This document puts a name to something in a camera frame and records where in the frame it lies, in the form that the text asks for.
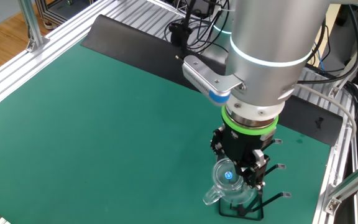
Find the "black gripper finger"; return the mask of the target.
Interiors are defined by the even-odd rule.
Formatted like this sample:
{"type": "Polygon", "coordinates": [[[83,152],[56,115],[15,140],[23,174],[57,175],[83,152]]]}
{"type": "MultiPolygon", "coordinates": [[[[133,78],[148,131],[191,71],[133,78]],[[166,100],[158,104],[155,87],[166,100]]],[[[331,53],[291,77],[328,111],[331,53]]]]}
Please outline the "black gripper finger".
{"type": "Polygon", "coordinates": [[[264,177],[270,158],[260,149],[253,150],[251,156],[255,158],[255,161],[249,165],[244,162],[234,162],[236,174],[241,176],[244,183],[250,188],[261,190],[265,186],[264,177]]]}
{"type": "Polygon", "coordinates": [[[213,131],[213,137],[210,141],[210,148],[216,156],[216,161],[219,161],[224,158],[223,147],[221,144],[223,131],[225,125],[220,126],[219,128],[213,131]]]}

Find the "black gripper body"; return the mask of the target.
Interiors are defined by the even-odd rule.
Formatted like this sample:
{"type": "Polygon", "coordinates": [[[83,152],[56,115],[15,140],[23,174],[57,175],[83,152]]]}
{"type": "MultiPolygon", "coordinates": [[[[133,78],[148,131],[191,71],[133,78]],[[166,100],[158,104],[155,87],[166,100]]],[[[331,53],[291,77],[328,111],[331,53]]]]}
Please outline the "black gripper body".
{"type": "Polygon", "coordinates": [[[225,123],[221,145],[225,155],[230,160],[236,162],[254,162],[253,151],[264,151],[271,144],[274,134],[275,128],[267,134],[244,134],[225,123]]]}

